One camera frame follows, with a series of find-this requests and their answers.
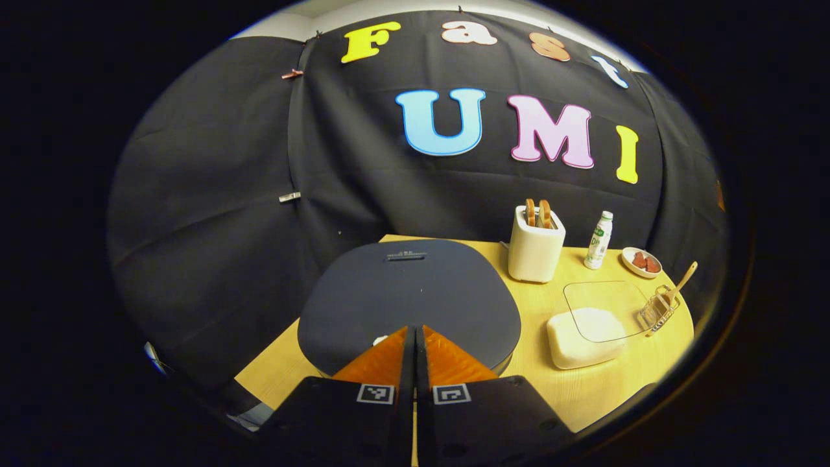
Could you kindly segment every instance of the white bottle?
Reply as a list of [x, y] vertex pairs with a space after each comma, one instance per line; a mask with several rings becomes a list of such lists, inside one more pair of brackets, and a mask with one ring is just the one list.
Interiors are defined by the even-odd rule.
[[599, 219], [597, 228], [593, 231], [591, 237], [591, 244], [588, 246], [588, 256], [585, 257], [587, 268], [599, 269], [603, 265], [603, 258], [605, 258], [605, 252], [608, 250], [608, 242], [611, 241], [611, 229], [613, 228], [611, 221], [613, 219], [613, 213], [603, 211], [603, 216]]

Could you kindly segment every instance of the wooden table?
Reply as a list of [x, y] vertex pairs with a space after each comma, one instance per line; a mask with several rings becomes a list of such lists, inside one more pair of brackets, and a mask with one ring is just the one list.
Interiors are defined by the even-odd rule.
[[[386, 235], [381, 242], [413, 240], [420, 237]], [[608, 250], [603, 266], [586, 268], [586, 248], [563, 248], [554, 280], [546, 284], [522, 283], [507, 273], [507, 249], [499, 243], [457, 240], [484, 255], [505, 281], [521, 315], [521, 337], [513, 360], [502, 376], [522, 375], [572, 430], [582, 430], [617, 408], [640, 388], [660, 380], [681, 358], [694, 335], [686, 301], [671, 319], [651, 337], [630, 337], [621, 356], [594, 366], [560, 370], [550, 357], [545, 323], [554, 315], [568, 312], [563, 289], [570, 283], [625, 280], [645, 297], [661, 284], [674, 287], [664, 272], [655, 279], [640, 278], [620, 262], [621, 250]], [[237, 382], [254, 396], [276, 409], [306, 376], [319, 372], [305, 359], [297, 344], [299, 320], [288, 327], [270, 346], [246, 366]]]

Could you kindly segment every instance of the blue letter u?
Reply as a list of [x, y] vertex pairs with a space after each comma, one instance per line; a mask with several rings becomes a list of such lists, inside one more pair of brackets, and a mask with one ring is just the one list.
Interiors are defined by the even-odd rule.
[[459, 155], [476, 147], [481, 140], [481, 89], [461, 88], [450, 91], [450, 97], [461, 106], [461, 133], [441, 136], [435, 132], [432, 103], [438, 100], [435, 91], [409, 91], [395, 98], [403, 107], [403, 132], [415, 150], [428, 155]]

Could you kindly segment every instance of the small white plate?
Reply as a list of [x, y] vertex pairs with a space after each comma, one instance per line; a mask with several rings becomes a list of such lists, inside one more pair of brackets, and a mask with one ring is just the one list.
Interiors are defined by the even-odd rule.
[[[660, 270], [657, 271], [656, 273], [649, 273], [645, 269], [640, 269], [637, 266], [634, 266], [634, 263], [633, 263], [634, 255], [637, 254], [637, 252], [642, 253], [642, 256], [645, 257], [645, 258], [651, 258], [653, 262], [657, 263], [657, 266], [660, 267]], [[631, 269], [632, 273], [635, 273], [637, 276], [640, 276], [640, 277], [643, 277], [643, 278], [654, 279], [655, 277], [659, 276], [660, 273], [663, 271], [663, 265], [660, 264], [660, 260], [657, 259], [657, 257], [654, 256], [653, 254], [649, 253], [646, 250], [641, 250], [640, 248], [634, 248], [634, 247], [623, 248], [622, 249], [622, 262], [625, 263], [627, 268]]]

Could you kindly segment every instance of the rounded gray board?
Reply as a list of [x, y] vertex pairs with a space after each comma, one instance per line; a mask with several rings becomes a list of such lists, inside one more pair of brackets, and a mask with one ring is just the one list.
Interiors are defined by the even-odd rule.
[[486, 258], [449, 240], [372, 243], [337, 258], [311, 291], [297, 340], [334, 375], [404, 326], [427, 325], [501, 373], [519, 341], [519, 310]]

